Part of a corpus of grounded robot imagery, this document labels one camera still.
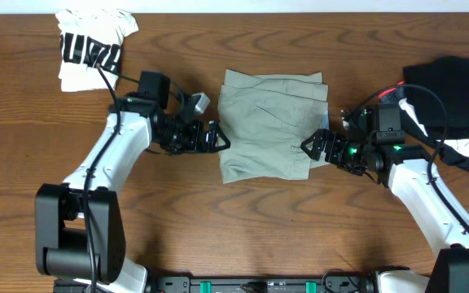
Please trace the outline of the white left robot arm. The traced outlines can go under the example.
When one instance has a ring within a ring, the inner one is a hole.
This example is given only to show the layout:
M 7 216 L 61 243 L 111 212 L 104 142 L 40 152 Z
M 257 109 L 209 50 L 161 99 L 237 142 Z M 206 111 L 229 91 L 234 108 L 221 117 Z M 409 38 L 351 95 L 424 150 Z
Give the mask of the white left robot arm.
M 152 143 L 168 155 L 216 153 L 230 147 L 219 124 L 198 120 L 206 94 L 186 94 L 176 115 L 163 98 L 117 98 L 104 131 L 83 163 L 35 196 L 37 271 L 58 279 L 57 292 L 155 292 L 148 268 L 126 255 L 119 194 Z

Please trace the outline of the olive green shorts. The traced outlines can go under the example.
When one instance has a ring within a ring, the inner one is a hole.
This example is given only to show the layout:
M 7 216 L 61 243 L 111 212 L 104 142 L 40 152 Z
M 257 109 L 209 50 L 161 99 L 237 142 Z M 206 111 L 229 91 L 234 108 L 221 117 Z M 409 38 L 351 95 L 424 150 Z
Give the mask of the olive green shorts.
M 224 183 L 256 177 L 306 180 L 313 162 L 300 144 L 329 126 L 329 87 L 322 74 L 248 75 L 227 69 L 218 99 Z

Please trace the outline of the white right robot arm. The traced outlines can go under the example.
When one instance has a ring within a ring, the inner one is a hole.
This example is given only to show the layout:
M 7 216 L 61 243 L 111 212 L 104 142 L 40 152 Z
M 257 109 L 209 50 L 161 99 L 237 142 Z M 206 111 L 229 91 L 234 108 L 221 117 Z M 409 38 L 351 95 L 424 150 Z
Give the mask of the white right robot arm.
M 312 160 L 384 185 L 409 210 L 436 256 L 428 277 L 402 267 L 378 269 L 361 292 L 469 292 L 469 214 L 422 146 L 405 143 L 404 131 L 393 129 L 361 138 L 318 129 L 300 148 Z

